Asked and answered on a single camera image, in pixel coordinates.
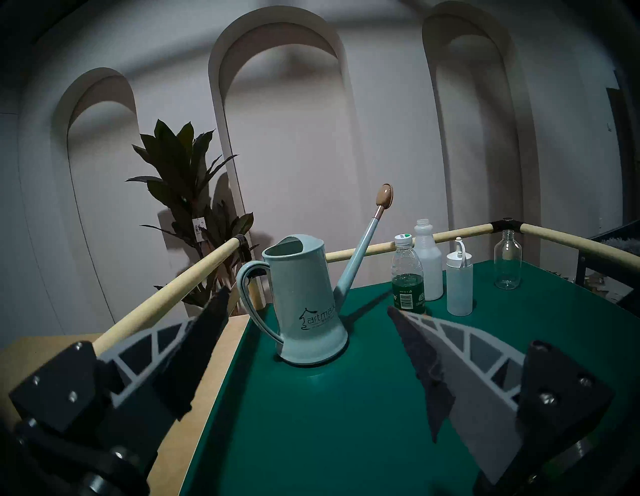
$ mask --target empty bottle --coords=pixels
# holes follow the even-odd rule
[[[511,229],[502,231],[502,239],[493,249],[493,283],[500,289],[515,289],[520,285],[522,247]]]
[[[415,248],[422,264],[424,300],[437,300],[442,296],[442,253],[433,240],[433,226],[429,219],[418,219],[415,226]]]
[[[447,255],[447,311],[463,317],[474,309],[474,265],[462,238],[456,238],[457,250]]]

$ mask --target light blue watering can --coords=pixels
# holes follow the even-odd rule
[[[331,288],[324,257],[324,241],[294,234],[262,252],[263,261],[252,260],[238,271],[237,286],[253,322],[276,340],[278,354],[292,364],[308,365],[329,360],[347,344],[347,331],[338,312],[367,251],[382,212],[391,206],[393,188],[384,184],[378,210],[358,243],[335,289]],[[271,273],[273,306],[280,333],[264,323],[253,307],[247,283],[251,277]]]

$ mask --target wooden rail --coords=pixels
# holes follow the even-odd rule
[[[522,224],[520,226],[520,231],[524,234],[538,236],[548,241],[553,241],[571,248],[582,250],[586,253],[601,256],[616,262],[629,270],[640,272],[640,257],[612,246],[607,246],[606,244],[598,243],[590,239],[584,239],[583,237],[531,224]],[[493,226],[491,224],[482,224],[452,231],[437,232],[433,235],[433,239],[436,243],[442,243],[444,241],[453,241],[458,236],[465,238],[480,236],[481,234],[491,234],[492,232]],[[204,281],[207,276],[227,257],[234,253],[239,246],[240,242],[236,238],[230,239],[225,244],[204,257],[200,262],[185,270],[185,272],[173,279],[160,291],[151,296],[151,298],[138,305],[134,310],[129,312],[123,319],[115,323],[107,332],[102,334],[93,342],[95,354],[99,355],[118,341],[156,324],[174,305],[184,298],[200,282]],[[395,249],[396,246],[393,242],[370,244],[365,256],[368,257],[379,253],[388,253]],[[330,264],[341,260],[348,260],[351,258],[353,251],[354,250],[352,249],[327,253],[326,261]],[[255,308],[262,308],[262,298],[255,280],[250,282],[249,290]],[[229,304],[227,307],[229,312],[233,310],[238,299],[237,287],[234,285],[231,290]]]

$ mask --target green liquid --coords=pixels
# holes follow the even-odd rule
[[[424,282],[418,274],[400,274],[391,279],[394,306],[416,314],[424,313]]]

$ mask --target plastic bottle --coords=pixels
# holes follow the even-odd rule
[[[418,219],[415,226],[415,248],[424,277],[424,300],[437,300],[442,296],[442,252],[433,240],[433,226],[429,219]]]
[[[510,229],[502,231],[502,239],[493,249],[493,282],[500,289],[515,289],[520,285],[522,247]]]
[[[391,262],[391,286],[394,293],[394,305],[400,310],[416,314],[424,313],[424,284],[422,283],[422,264],[412,248],[411,234],[398,234],[396,252]]]
[[[458,249],[447,255],[447,311],[463,317],[474,309],[474,265],[462,238],[456,238]]]

